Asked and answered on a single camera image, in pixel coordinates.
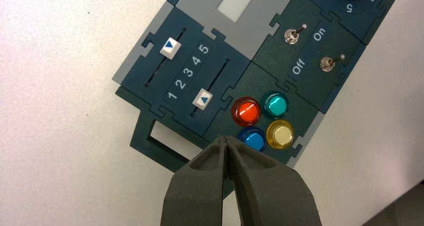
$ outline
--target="number 2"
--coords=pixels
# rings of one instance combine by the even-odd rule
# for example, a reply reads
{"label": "number 2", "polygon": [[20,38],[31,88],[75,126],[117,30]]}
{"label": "number 2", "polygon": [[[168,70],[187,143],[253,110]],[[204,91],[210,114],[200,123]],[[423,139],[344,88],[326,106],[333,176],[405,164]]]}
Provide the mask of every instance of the number 2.
{"label": "number 2", "polygon": [[186,86],[186,84],[183,83],[181,80],[176,80],[175,85],[179,86],[181,88],[181,90],[184,89],[184,87]]}
{"label": "number 2", "polygon": [[353,10],[354,6],[352,4],[347,4],[346,5],[346,8],[347,8],[347,12],[348,13],[352,13],[352,10]]}

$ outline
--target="blue button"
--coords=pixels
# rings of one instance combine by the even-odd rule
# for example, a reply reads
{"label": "blue button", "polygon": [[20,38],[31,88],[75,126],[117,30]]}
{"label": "blue button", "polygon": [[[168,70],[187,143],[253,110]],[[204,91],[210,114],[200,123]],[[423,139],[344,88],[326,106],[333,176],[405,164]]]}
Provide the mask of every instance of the blue button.
{"label": "blue button", "polygon": [[257,151],[262,150],[265,146],[264,132],[256,127],[242,130],[238,135],[238,139]]}

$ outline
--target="dark green panel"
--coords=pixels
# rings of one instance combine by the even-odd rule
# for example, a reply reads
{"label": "dark green panel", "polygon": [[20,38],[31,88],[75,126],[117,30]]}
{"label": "dark green panel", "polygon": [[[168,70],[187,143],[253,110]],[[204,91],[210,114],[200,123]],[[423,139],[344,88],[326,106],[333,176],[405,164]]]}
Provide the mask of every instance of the dark green panel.
{"label": "dark green panel", "polygon": [[[223,96],[226,99],[228,96],[232,97],[232,103],[237,99],[250,96],[257,101],[260,101],[262,96],[270,90],[280,91],[284,93],[289,101],[289,109],[284,117],[289,121],[295,131],[295,137],[303,136],[308,130],[309,125],[314,120],[318,113],[308,102],[300,98],[294,88],[288,89],[288,91],[281,89],[276,85],[276,79],[264,71],[262,68],[254,64],[253,62],[247,67],[247,70],[243,74],[243,77],[237,83],[234,89],[229,89]],[[212,142],[218,136],[232,135],[237,136],[243,127],[237,125],[231,113],[231,106],[225,111],[221,110],[209,125],[208,130],[203,135],[207,141]],[[268,117],[262,113],[260,120],[255,124],[264,132],[266,132],[268,125],[274,121],[274,119]],[[288,148],[285,150],[275,150],[270,146],[266,146],[263,152],[271,157],[279,160],[280,162],[286,163],[291,156],[296,155],[300,148]]]}
{"label": "dark green panel", "polygon": [[[344,81],[345,75],[340,72],[352,70],[342,68],[348,65],[361,43],[338,19],[328,21],[320,12],[310,0],[291,0],[283,14],[276,15],[271,23],[280,24],[280,28],[274,36],[268,36],[253,61],[276,77],[278,85],[283,87],[289,81],[300,97],[321,110],[333,87]],[[299,41],[294,45],[286,43],[285,31],[299,28],[303,23],[307,29],[300,34]],[[335,58],[341,54],[346,56],[343,63],[337,63],[331,72],[321,70],[323,57]]]}

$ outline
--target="number 3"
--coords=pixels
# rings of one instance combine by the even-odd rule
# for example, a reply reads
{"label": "number 3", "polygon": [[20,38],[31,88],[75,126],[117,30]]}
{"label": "number 3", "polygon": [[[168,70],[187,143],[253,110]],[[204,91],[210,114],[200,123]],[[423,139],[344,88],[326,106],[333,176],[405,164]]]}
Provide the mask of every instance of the number 3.
{"label": "number 3", "polygon": [[184,70],[182,71],[184,74],[187,74],[188,77],[192,77],[193,76],[193,71],[184,68]]}

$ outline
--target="rectangular cutout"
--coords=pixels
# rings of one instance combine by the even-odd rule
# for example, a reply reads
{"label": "rectangular cutout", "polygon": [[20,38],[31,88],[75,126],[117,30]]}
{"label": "rectangular cutout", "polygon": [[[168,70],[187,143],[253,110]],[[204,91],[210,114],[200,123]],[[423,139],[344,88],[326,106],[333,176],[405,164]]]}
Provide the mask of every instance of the rectangular cutout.
{"label": "rectangular cutout", "polygon": [[192,142],[186,140],[184,137],[158,121],[154,122],[150,136],[184,156],[188,160],[191,160],[202,151],[201,148],[197,147]]}
{"label": "rectangular cutout", "polygon": [[222,0],[218,10],[230,20],[237,22],[251,0]]}

